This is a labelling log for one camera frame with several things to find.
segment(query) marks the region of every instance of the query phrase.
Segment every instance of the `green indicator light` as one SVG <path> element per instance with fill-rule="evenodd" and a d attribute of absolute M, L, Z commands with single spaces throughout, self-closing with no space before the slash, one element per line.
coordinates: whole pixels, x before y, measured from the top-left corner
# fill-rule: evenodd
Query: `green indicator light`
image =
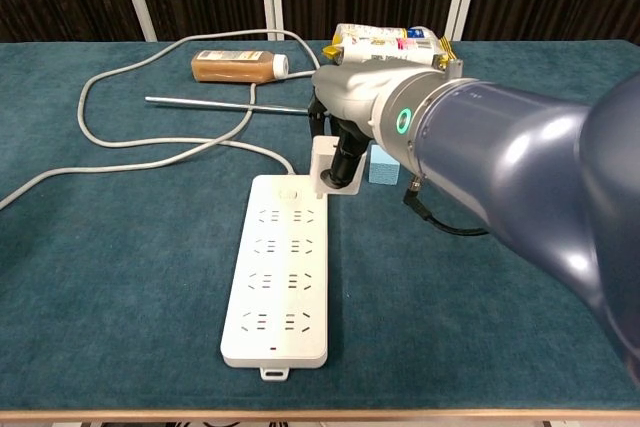
<path fill-rule="evenodd" d="M 411 123 L 411 109 L 404 109 L 398 114 L 396 119 L 396 129 L 399 134 L 404 134 L 409 130 L 409 124 Z"/>

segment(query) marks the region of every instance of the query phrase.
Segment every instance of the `sauce bottle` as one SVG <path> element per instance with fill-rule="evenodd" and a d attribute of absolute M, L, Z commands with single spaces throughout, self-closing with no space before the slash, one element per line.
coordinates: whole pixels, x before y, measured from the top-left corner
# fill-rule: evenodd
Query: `sauce bottle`
<path fill-rule="evenodd" d="M 203 50 L 191 60 L 191 70 L 198 82 L 264 84 L 286 78 L 289 61 L 264 50 Z"/>

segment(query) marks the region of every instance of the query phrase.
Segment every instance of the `table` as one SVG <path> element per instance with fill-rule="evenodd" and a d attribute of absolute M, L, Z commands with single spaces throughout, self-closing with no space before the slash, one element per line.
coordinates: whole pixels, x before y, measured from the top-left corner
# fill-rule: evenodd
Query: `table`
<path fill-rule="evenodd" d="M 0 45 L 0 196 L 53 167 L 183 150 L 100 148 L 75 119 L 90 76 L 161 45 Z M 587 103 L 640 70 L 640 48 L 624 41 L 454 47 L 468 76 Z M 202 48 L 272 50 L 294 71 L 310 66 L 295 42 L 191 43 L 98 83 L 89 126 L 110 140 L 232 128 L 241 113 L 144 103 L 248 99 L 243 85 L 193 81 Z M 309 96 L 308 79 L 258 89 L 260 103 L 304 107 Z M 241 138 L 308 171 L 304 117 L 257 114 Z M 407 172 L 397 186 L 330 199 L 325 366 L 280 384 L 228 368 L 219 343 L 251 180 L 278 173 L 271 159 L 221 147 L 165 169 L 53 178 L 0 211 L 0 419 L 640 418 L 640 390 L 587 309 L 491 237 L 423 223 L 401 202 Z M 473 225 L 435 190 L 423 198 Z"/>

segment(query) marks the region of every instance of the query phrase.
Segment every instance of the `white power strip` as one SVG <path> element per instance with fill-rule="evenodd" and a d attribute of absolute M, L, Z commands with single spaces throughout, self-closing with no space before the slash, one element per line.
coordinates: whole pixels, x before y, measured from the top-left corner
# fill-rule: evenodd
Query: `white power strip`
<path fill-rule="evenodd" d="M 283 381 L 327 359 L 327 196 L 308 175 L 253 180 L 220 350 Z"/>

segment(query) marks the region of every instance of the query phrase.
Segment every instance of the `light blue block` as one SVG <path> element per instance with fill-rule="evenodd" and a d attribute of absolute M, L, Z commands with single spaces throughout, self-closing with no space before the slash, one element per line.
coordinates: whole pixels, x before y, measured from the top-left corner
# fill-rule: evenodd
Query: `light blue block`
<path fill-rule="evenodd" d="M 371 184 L 396 185 L 400 163 L 387 154 L 379 145 L 371 146 L 369 155 L 369 182 Z"/>

